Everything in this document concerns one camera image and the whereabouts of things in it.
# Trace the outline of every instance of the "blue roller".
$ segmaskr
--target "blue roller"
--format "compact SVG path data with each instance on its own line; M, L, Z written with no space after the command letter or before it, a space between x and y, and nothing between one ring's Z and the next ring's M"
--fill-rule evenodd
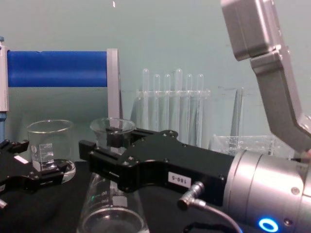
M9 51L9 87L107 87L103 51Z

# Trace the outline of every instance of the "label sticker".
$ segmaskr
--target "label sticker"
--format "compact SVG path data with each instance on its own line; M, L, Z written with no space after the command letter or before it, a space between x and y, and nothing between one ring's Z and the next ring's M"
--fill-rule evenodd
M28 161L27 161L26 159L20 157L19 155L14 156L14 158L17 159L17 160L19 160L19 161L20 161L21 163L23 163L23 164L27 164L27 163L28 163Z
M182 176L173 172L169 171L169 182L186 187L186 188L190 188L191 187L191 178L187 177L187 176Z
M0 186L0 192L4 191L5 190L5 184Z

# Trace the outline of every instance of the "black cloth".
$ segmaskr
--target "black cloth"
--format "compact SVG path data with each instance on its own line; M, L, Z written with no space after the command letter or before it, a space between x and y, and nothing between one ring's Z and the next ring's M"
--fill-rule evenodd
M62 185L34 194L10 192L1 195L9 206L0 212L0 233L76 233L90 180L88 163L77 162L76 167L74 178ZM139 193L151 233L182 233L184 227L195 221L226 224L213 214L193 209L180 211L176 202L181 195L170 190L146 187Z

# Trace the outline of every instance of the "glass beaker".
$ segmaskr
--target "glass beaker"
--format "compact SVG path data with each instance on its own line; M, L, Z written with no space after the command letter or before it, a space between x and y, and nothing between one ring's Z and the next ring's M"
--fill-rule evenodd
M98 147L122 154L130 144L133 122L115 118L91 123ZM82 208L78 233L148 233L138 191L124 193L117 184L93 173Z
M51 170L66 162L63 183L76 173L72 160L72 128L73 123L68 120L43 120L27 127L33 167L38 171Z

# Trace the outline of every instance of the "teal wall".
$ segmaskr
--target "teal wall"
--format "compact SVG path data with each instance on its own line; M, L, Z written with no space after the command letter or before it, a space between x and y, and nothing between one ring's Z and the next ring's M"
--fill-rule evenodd
M311 86L308 0L276 0L296 82L307 114ZM11 50L120 50L124 118L132 111L141 71L203 73L213 94L213 133L229 135L235 89L246 92L242 134L269 128L249 62L232 54L220 0L1 0L0 34ZM7 138L44 118L75 123L75 140L93 139L91 120L107 116L105 88L12 88Z

